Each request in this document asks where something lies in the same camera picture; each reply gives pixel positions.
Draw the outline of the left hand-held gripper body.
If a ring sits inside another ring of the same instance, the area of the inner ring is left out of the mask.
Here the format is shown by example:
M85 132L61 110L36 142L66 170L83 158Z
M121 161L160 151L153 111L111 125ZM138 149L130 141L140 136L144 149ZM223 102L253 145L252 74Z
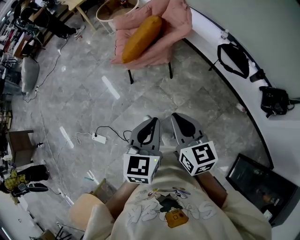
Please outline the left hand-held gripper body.
M161 164L160 141L148 144L129 141L127 153L123 155L123 175L131 183L151 184Z

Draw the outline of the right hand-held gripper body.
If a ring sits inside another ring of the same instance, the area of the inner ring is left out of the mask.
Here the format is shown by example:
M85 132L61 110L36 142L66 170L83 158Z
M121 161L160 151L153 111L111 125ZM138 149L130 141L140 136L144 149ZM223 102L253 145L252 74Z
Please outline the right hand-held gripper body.
M202 139L192 141L186 147L178 146L179 162L191 176L207 172L218 161L218 155L213 141Z

